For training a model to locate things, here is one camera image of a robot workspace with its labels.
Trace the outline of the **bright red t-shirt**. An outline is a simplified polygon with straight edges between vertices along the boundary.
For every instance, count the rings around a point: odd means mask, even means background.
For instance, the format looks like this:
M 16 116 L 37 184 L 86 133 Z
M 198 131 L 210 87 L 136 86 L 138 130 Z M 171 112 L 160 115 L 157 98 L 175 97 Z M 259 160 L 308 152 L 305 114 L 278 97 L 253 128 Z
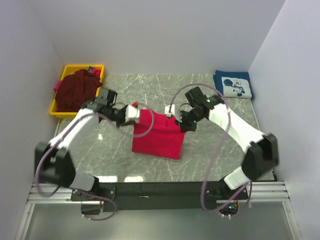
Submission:
M 154 112 L 154 124 L 151 131 L 132 140 L 134 153 L 179 160 L 185 133 L 175 124 L 174 118 Z

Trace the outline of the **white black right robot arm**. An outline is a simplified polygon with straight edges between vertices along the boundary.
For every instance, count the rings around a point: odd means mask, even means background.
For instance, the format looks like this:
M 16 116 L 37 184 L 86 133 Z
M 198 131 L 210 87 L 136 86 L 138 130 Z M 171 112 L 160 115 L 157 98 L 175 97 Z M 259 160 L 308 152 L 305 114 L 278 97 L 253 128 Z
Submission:
M 241 165 L 220 180 L 219 193 L 222 198 L 230 200 L 239 187 L 256 181 L 279 164 L 278 140 L 275 135 L 261 132 L 234 113 L 219 91 L 206 96 L 199 83 L 192 83 L 191 87 L 185 93 L 190 111 L 181 110 L 171 103 L 165 107 L 165 115 L 175 118 L 181 132 L 194 132 L 197 123 L 207 119 L 241 147 L 244 152 Z

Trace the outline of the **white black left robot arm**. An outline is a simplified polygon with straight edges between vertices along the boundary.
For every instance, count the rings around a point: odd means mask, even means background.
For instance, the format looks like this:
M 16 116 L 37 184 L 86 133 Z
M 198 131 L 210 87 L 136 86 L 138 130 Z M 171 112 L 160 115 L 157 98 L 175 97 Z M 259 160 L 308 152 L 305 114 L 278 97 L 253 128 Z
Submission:
M 140 119 L 140 110 L 130 104 L 115 108 L 117 92 L 102 88 L 98 96 L 85 101 L 69 125 L 49 142 L 40 142 L 35 148 L 35 183 L 41 181 L 82 191 L 88 201 L 100 195 L 96 176 L 76 170 L 73 156 L 81 141 L 101 120 L 111 121 L 119 128 Z

